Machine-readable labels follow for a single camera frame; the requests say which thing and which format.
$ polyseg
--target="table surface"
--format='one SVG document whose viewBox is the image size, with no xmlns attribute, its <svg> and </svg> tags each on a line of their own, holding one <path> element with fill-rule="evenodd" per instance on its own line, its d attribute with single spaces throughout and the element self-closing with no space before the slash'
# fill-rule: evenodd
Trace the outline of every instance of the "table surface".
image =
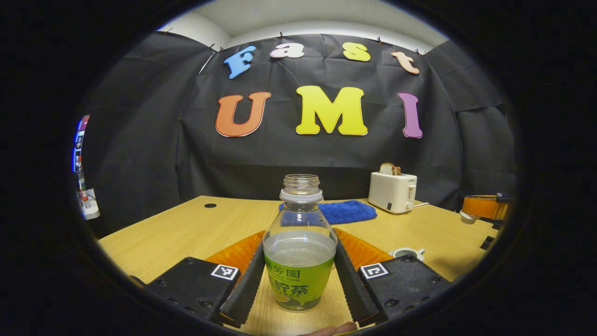
<svg viewBox="0 0 597 336">
<path fill-rule="evenodd" d="M 207 203 L 217 206 L 206 208 Z M 99 244 L 126 275 L 149 283 L 186 256 L 205 259 L 266 230 L 280 203 L 199 196 L 112 233 Z M 485 253 L 480 248 L 485 238 L 497 235 L 488 222 L 464 224 L 458 213 L 432 205 L 399 215 L 377 207 L 376 212 L 375 219 L 333 227 L 388 252 L 406 246 L 417 251 L 423 248 L 423 262 L 450 281 L 473 268 Z M 334 268 L 321 302 L 305 313 L 279 308 L 264 274 L 247 322 L 240 329 L 230 328 L 253 335 L 299 335 L 351 320 Z"/>
</svg>

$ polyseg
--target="blue cloth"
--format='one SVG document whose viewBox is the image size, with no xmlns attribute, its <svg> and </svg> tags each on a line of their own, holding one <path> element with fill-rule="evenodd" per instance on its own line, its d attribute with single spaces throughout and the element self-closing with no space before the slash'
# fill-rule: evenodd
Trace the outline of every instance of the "blue cloth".
<svg viewBox="0 0 597 336">
<path fill-rule="evenodd" d="M 284 203 L 280 204 L 278 211 L 282 211 Z M 365 203 L 350 200 L 338 203 L 320 203 L 319 210 L 324 214 L 330 224 L 345 224 L 367 221 L 377 217 L 375 209 Z"/>
</svg>

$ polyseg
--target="hand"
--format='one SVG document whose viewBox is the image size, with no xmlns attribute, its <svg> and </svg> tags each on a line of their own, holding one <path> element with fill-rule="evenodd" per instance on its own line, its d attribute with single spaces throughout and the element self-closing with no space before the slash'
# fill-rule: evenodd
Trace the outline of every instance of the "hand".
<svg viewBox="0 0 597 336">
<path fill-rule="evenodd" d="M 335 326 L 327 326 L 323 329 L 317 330 L 310 334 L 303 334 L 299 336 L 332 336 L 336 334 L 342 334 L 344 332 L 355 331 L 356 330 L 356 323 L 355 322 L 346 322 L 343 325 L 336 328 Z"/>
</svg>

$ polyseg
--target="orange object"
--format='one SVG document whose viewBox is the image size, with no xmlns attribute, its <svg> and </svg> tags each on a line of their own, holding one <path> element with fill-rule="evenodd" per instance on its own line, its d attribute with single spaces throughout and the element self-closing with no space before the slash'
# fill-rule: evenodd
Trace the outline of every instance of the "orange object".
<svg viewBox="0 0 597 336">
<path fill-rule="evenodd" d="M 240 281 L 247 271 L 249 263 L 251 262 L 264 234 L 265 230 L 239 240 L 220 252 L 211 255 L 205 261 L 238 268 L 238 270 L 241 271 L 241 276 L 238 278 Z"/>
<path fill-rule="evenodd" d="M 496 195 L 471 195 L 464 198 L 462 211 L 468 215 L 490 219 L 504 219 L 508 202 L 499 202 Z"/>
<path fill-rule="evenodd" d="M 381 250 L 350 233 L 344 232 L 338 228 L 335 228 L 334 230 L 342 242 L 352 266 L 357 272 L 361 266 L 394 259 L 394 257 L 384 250 Z"/>
</svg>

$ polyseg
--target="white ceiling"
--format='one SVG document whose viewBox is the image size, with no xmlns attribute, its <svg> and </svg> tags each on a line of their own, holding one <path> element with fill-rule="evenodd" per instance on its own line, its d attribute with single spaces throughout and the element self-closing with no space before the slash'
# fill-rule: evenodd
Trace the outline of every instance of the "white ceiling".
<svg viewBox="0 0 597 336">
<path fill-rule="evenodd" d="M 215 0 L 193 11 L 232 38 L 284 23 L 335 20 L 392 30 L 431 46 L 447 40 L 425 22 L 380 0 Z"/>
</svg>

